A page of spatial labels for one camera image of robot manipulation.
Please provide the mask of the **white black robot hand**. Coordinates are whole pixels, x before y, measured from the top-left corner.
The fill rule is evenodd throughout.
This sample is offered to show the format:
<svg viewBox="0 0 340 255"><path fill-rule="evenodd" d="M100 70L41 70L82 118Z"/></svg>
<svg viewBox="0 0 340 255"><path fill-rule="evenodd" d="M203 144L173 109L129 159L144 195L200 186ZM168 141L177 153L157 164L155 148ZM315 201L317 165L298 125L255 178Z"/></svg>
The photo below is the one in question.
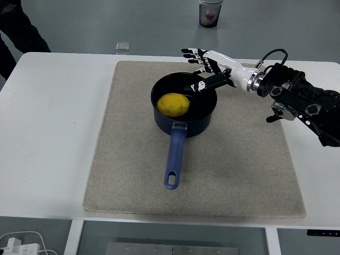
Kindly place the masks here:
<svg viewBox="0 0 340 255"><path fill-rule="evenodd" d="M231 57L214 50L185 48L181 52L183 57L188 59L189 63L196 63L202 66L194 71L195 74L211 74L211 76L204 78L202 81L186 86L185 90L203 92L226 84L247 90L248 82L251 80L254 72L257 72L256 68L244 67Z"/></svg>

